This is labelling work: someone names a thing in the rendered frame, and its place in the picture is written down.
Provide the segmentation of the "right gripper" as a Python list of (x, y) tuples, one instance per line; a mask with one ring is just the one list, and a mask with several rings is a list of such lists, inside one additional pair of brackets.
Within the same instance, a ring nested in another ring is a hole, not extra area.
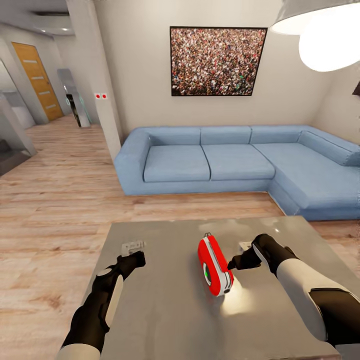
[(232, 258), (232, 261), (228, 263), (227, 269), (230, 271), (235, 268), (237, 268), (237, 270), (244, 270), (244, 269), (252, 269), (252, 268), (260, 267), (261, 266), (260, 263), (256, 264), (249, 258), (248, 250), (241, 255), (235, 255)]

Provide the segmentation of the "radio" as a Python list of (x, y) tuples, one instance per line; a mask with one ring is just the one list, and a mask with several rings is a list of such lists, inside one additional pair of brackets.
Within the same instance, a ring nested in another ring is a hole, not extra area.
[(215, 237), (206, 234), (198, 245), (198, 257), (211, 293), (217, 297), (232, 289), (234, 275)]

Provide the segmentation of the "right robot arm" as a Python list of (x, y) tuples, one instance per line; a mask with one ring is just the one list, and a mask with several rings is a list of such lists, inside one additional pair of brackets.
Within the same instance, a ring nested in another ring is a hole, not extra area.
[(266, 267), (289, 295), (303, 322), (320, 342), (330, 343), (345, 360), (360, 360), (360, 299), (303, 262), (267, 233), (238, 244), (230, 271)]

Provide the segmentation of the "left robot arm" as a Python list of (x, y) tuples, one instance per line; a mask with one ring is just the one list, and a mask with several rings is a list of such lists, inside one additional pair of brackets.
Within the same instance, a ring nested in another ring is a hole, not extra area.
[(110, 331), (124, 281), (135, 268), (144, 267), (144, 241), (122, 244), (117, 264), (96, 275), (91, 294), (75, 312), (65, 341), (55, 360), (100, 360), (105, 335)]

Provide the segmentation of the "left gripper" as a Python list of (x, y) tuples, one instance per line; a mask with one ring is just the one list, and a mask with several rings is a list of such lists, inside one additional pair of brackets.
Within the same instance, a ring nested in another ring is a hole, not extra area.
[(146, 259), (143, 251), (137, 251), (136, 253), (126, 257), (119, 256), (117, 257), (117, 262), (124, 262), (129, 266), (129, 275), (135, 268), (144, 267), (146, 265)]

